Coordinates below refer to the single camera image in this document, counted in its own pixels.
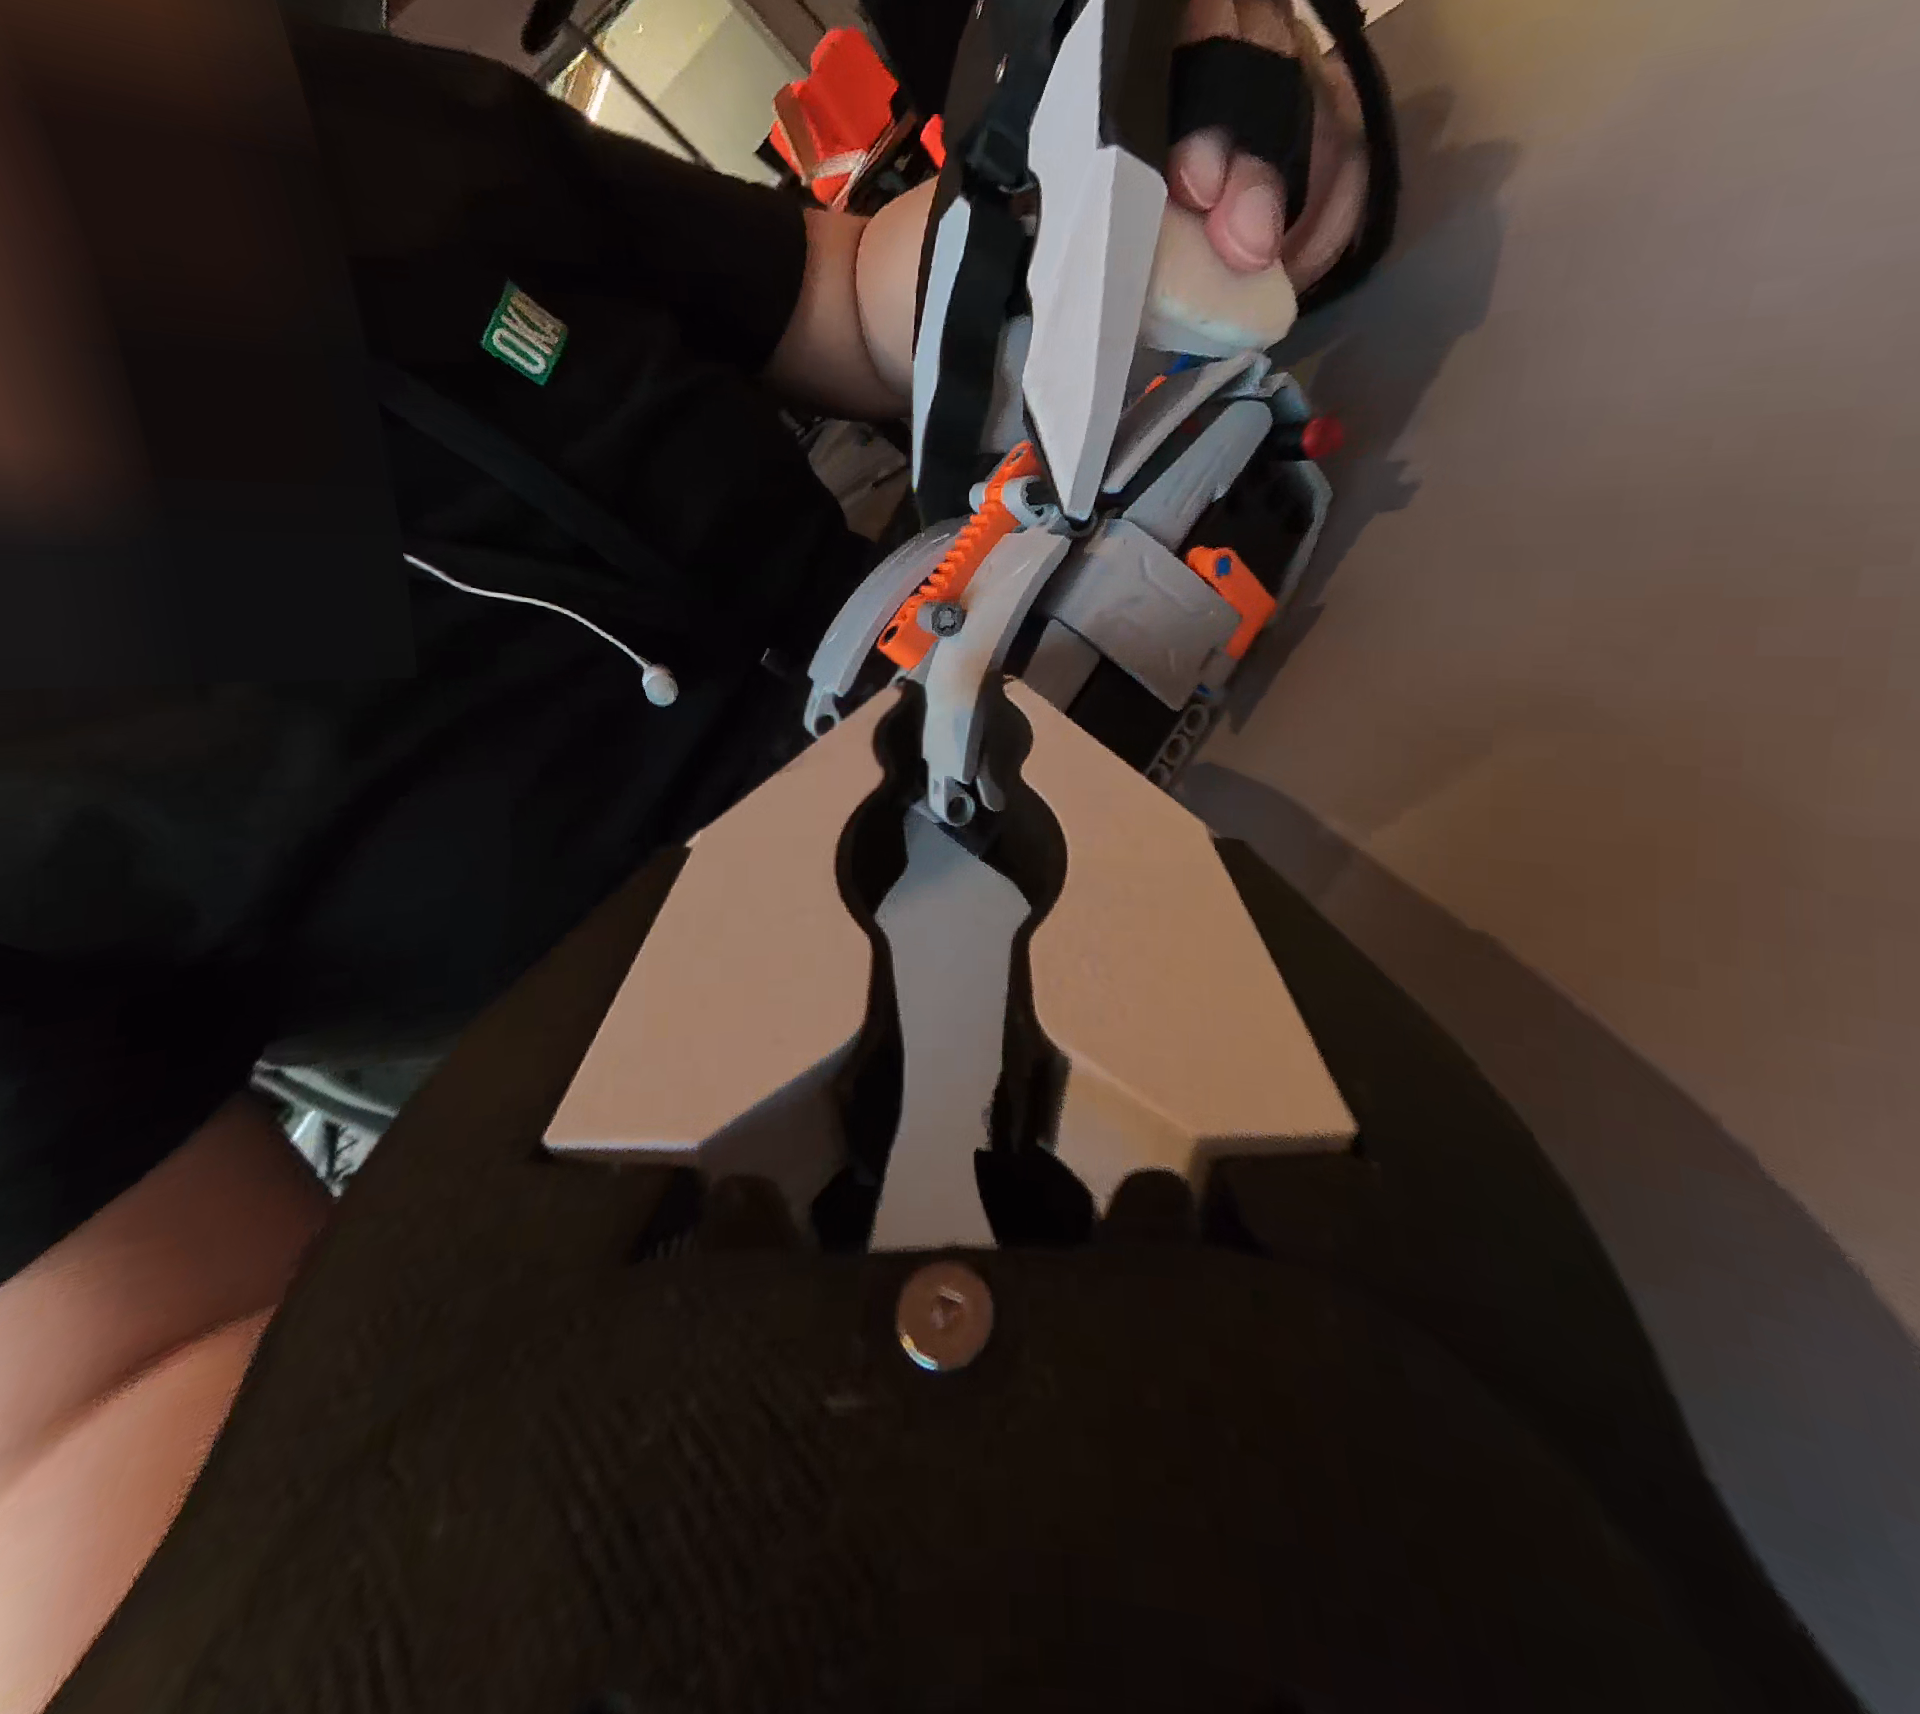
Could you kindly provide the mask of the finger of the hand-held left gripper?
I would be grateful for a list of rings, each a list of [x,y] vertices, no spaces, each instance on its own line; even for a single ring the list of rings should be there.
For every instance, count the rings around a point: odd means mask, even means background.
[[[972,484],[1026,437],[1033,233],[1021,196],[972,168],[933,189],[914,337],[914,504],[963,517]]]
[[[1039,226],[1021,397],[1071,521],[1092,515],[1110,464],[1166,209],[1161,172],[1101,136],[1107,17],[1108,0],[1076,10],[1029,146]]]

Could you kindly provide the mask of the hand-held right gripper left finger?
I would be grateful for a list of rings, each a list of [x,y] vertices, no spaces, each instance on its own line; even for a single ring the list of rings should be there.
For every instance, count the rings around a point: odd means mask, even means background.
[[[550,1125],[563,1159],[772,1184],[870,1241],[905,1046],[878,908],[907,872],[908,690],[883,687],[686,849]]]

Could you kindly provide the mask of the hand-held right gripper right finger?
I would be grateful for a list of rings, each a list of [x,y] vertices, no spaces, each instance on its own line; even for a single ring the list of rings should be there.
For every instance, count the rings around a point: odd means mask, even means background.
[[[1356,1119],[1208,825],[1021,680],[1021,780],[1067,846],[1031,939],[1067,1057],[1053,1152],[1097,1205],[1144,1171],[1195,1193],[1231,1157],[1345,1152]]]

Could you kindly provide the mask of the person's left forearm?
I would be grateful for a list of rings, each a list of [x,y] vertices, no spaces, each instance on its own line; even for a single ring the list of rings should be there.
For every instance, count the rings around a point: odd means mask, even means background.
[[[798,304],[767,366],[786,404],[842,420],[907,420],[925,238],[936,181],[876,214],[806,211]]]

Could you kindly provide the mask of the grey orange building-block toy robot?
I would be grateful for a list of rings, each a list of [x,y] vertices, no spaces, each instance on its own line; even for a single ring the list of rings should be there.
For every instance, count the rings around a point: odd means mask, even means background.
[[[803,732],[922,687],[922,809],[979,825],[1017,765],[1009,677],[1169,789],[1308,565],[1340,437],[1267,354],[1149,357],[1092,513],[1060,513],[1033,437],[995,452],[962,520],[905,538],[839,606]]]

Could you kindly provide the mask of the person's right forearm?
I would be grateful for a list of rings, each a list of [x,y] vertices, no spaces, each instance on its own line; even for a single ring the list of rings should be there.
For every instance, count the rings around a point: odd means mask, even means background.
[[[154,1558],[333,1198],[245,1093],[2,1290],[2,1710]]]

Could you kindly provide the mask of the person in black shirt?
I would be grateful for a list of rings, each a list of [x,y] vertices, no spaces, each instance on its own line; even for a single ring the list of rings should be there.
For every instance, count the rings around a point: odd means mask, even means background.
[[[4,322],[120,463],[4,513],[4,1280],[270,1049],[469,1016],[764,773],[872,544],[767,366],[803,203],[516,69],[4,86]]]

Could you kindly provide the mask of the person's left hand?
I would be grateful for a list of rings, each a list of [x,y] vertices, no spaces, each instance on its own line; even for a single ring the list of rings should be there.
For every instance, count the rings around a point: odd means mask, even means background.
[[[1236,273],[1283,266],[1298,291],[1324,277],[1354,244],[1369,205],[1369,145],[1345,61],[1321,51],[1293,0],[1189,0],[1183,42],[1236,38],[1305,61],[1314,142],[1299,214],[1285,218],[1283,174],[1223,128],[1201,128],[1169,151],[1169,196],[1195,214],[1215,254]]]

